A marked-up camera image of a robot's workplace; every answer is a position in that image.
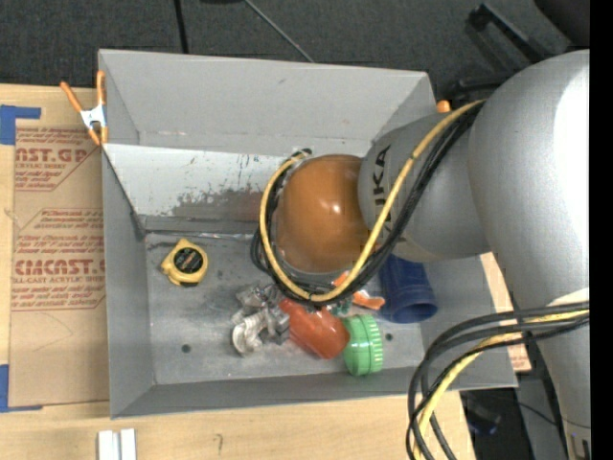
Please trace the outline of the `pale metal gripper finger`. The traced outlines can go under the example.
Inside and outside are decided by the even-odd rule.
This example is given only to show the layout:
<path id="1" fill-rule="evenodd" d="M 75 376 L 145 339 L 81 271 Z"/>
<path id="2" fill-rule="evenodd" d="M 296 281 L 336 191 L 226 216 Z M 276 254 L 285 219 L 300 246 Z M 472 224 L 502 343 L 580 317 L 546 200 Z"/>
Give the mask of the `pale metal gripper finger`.
<path id="1" fill-rule="evenodd" d="M 242 311 L 259 311 L 267 305 L 266 288 L 262 286 L 246 287 L 236 294 Z"/>
<path id="2" fill-rule="evenodd" d="M 259 352 L 263 347 L 260 333 L 267 328 L 267 315 L 261 310 L 243 316 L 232 330 L 231 340 L 235 350 L 241 356 Z"/>

